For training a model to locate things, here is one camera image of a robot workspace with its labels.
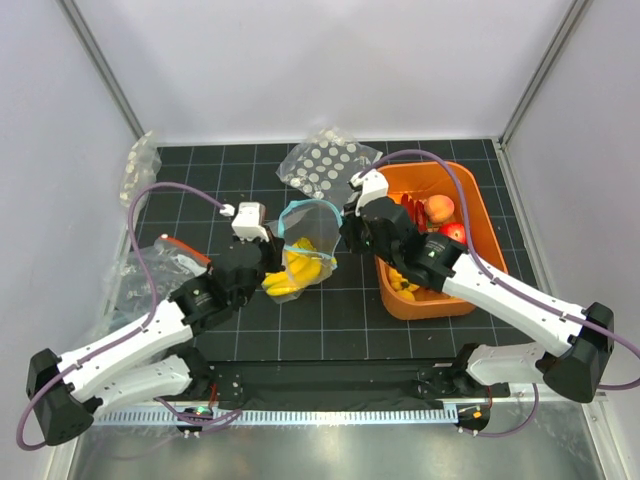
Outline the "red toy lobster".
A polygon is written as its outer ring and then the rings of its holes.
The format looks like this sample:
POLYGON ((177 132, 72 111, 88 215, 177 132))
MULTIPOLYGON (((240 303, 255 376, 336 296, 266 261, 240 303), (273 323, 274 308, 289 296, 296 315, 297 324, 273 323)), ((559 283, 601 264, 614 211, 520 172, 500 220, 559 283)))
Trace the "red toy lobster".
POLYGON ((404 193, 401 196, 401 205, 407 210, 410 219, 416 225, 420 233, 428 231, 428 216, 426 214, 424 203, 420 200, 414 200, 409 194, 404 193))

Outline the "yellow toy bell pepper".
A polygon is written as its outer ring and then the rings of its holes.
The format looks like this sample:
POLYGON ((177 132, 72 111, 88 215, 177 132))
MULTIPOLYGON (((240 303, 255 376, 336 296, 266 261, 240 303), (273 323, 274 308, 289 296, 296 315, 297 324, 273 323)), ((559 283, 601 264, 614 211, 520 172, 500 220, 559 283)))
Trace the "yellow toy bell pepper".
POLYGON ((415 301, 415 292, 419 286, 407 280, 399 271, 394 268, 388 270, 388 281, 393 291, 407 301, 415 301))

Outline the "yellow toy banana bunch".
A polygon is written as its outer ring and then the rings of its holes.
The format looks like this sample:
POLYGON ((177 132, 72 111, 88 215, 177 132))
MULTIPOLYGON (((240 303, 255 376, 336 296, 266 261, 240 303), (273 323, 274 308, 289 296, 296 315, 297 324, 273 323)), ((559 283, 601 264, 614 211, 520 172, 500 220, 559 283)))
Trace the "yellow toy banana bunch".
POLYGON ((308 287, 330 277, 337 268, 334 256, 321 252, 307 237, 283 249, 283 271, 267 273, 262 289, 276 303, 297 299, 308 287))

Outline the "clear blue-zip bag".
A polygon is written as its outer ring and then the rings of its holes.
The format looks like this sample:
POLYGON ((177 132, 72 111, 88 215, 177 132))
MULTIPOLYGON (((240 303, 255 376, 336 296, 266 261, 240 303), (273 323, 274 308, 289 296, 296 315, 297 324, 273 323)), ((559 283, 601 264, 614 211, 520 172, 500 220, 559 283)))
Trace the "clear blue-zip bag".
POLYGON ((335 251, 342 218, 325 200, 291 201, 273 223, 284 240, 283 271, 268 274, 262 289, 277 304, 299 298, 308 288, 329 278, 338 266, 335 251))

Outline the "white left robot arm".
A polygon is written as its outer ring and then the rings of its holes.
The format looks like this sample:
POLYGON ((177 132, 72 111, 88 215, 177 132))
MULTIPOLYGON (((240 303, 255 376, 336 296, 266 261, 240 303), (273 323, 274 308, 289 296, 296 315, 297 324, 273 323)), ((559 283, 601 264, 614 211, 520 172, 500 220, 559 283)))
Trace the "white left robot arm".
POLYGON ((285 242, 267 234, 235 238, 231 247, 165 300, 115 332, 74 351, 34 354, 27 374, 28 406, 16 441, 24 450, 28 417, 43 439, 58 446, 84 433, 99 416, 146 399, 208 395, 212 371, 191 342, 244 307, 269 273, 282 269, 285 242))

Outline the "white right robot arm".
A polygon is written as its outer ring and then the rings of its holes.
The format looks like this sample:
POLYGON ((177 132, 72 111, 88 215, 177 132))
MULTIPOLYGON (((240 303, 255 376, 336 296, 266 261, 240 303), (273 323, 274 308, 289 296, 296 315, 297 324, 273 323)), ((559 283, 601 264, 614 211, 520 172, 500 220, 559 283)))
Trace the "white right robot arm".
POLYGON ((354 193, 340 228, 353 253, 372 253, 409 283, 467 301, 507 322, 530 343, 465 346, 450 372, 453 389, 475 395, 496 383, 543 383, 575 402, 589 403, 613 352, 613 311, 545 294, 491 266, 464 244, 422 233, 406 209, 383 196, 354 193))

